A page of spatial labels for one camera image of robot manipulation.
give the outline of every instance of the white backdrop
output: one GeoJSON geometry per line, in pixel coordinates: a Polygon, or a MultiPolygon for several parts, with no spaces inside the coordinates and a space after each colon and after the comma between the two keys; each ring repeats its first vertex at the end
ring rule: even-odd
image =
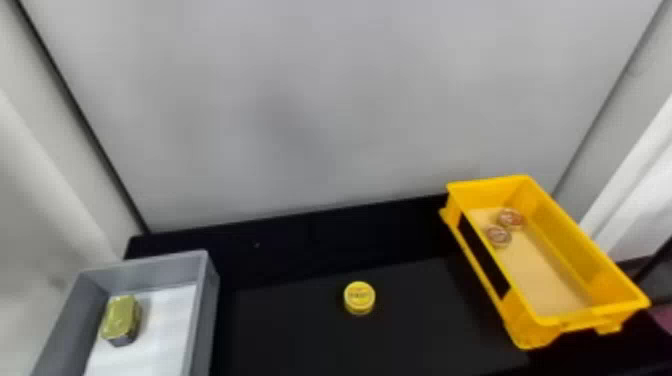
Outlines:
{"type": "Polygon", "coordinates": [[[657,0],[23,0],[154,230],[552,190],[657,0]]]}
{"type": "Polygon", "coordinates": [[[588,210],[581,227],[616,261],[649,256],[672,236],[670,187],[672,94],[588,210]]]}

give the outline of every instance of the black table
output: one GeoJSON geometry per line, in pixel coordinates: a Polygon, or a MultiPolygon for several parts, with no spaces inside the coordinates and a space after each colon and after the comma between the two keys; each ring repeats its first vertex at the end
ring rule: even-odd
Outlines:
{"type": "Polygon", "coordinates": [[[645,312],[619,334],[585,331],[545,349],[516,349],[439,219],[445,200],[429,196],[138,236],[126,258],[209,251],[222,282],[212,375],[672,369],[672,337],[645,312]],[[340,306],[339,292],[353,279],[380,290],[370,316],[353,319],[340,306]],[[409,298],[409,291],[416,294],[409,298]],[[314,298],[297,304],[297,294],[314,298]]]}

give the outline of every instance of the yellow tray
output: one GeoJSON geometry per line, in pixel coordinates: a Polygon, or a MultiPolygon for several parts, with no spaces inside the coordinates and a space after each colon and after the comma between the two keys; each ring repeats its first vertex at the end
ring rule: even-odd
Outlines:
{"type": "Polygon", "coordinates": [[[529,176],[447,185],[441,217],[521,349],[546,346],[565,332],[614,333],[649,299],[529,176]],[[482,229],[502,208],[525,217],[512,242],[495,249],[482,229]]]}

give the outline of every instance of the yellow bottle cap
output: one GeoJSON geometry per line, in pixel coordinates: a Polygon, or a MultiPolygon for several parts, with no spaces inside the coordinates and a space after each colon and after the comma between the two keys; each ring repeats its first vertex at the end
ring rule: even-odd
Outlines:
{"type": "Polygon", "coordinates": [[[366,282],[355,281],[343,291],[345,308],[353,315],[366,315],[376,302],[376,291],[366,282]]]}

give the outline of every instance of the gray tray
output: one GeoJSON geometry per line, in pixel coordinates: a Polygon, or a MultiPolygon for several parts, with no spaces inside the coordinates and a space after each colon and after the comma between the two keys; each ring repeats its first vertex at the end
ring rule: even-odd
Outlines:
{"type": "Polygon", "coordinates": [[[206,251],[121,262],[79,273],[32,375],[82,375],[110,296],[196,283],[180,375],[207,375],[219,275],[206,251]]]}

